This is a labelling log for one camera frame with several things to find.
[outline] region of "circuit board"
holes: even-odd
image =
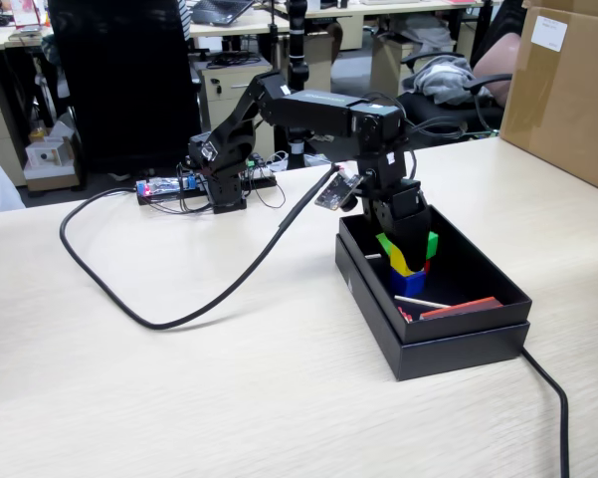
[[[351,196],[354,189],[362,182],[362,176],[350,175],[346,171],[338,172],[325,190],[316,199],[315,204],[335,211]]]

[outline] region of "pink object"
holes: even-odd
[[[508,33],[501,37],[478,61],[474,68],[476,78],[513,73],[517,62],[519,41],[519,35],[515,33]],[[496,99],[496,103],[504,108],[510,90],[510,82],[489,83],[487,89]]]

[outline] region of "yellow block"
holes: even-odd
[[[412,274],[415,274],[414,271],[409,269],[407,266],[407,261],[405,261],[405,256],[402,255],[400,249],[398,249],[393,244],[391,245],[391,254],[389,255],[389,262],[391,263],[391,268],[395,270],[398,274],[402,277],[408,277]]]

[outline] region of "white stick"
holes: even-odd
[[[394,296],[394,299],[402,302],[411,302],[412,304],[418,304],[420,306],[435,307],[436,309],[449,309],[451,307],[445,306],[444,304],[436,304],[434,302],[421,301],[420,299],[412,299],[411,297]]]

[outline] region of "chair armrest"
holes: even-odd
[[[457,58],[465,58],[462,53],[454,53],[454,52],[433,52],[433,53],[420,53],[418,55],[410,55],[409,57],[403,58],[400,61],[401,65],[407,65],[411,73],[414,73],[414,67],[416,66],[416,62],[422,58],[431,58],[431,57],[442,57],[444,55],[448,55],[450,57],[457,57]]]
[[[487,75],[485,77],[476,78],[475,80],[471,80],[466,82],[463,85],[465,90],[469,90],[472,95],[477,95],[484,85],[488,85],[489,83],[497,83],[497,82],[510,82],[513,78],[511,73],[504,73],[501,75]]]

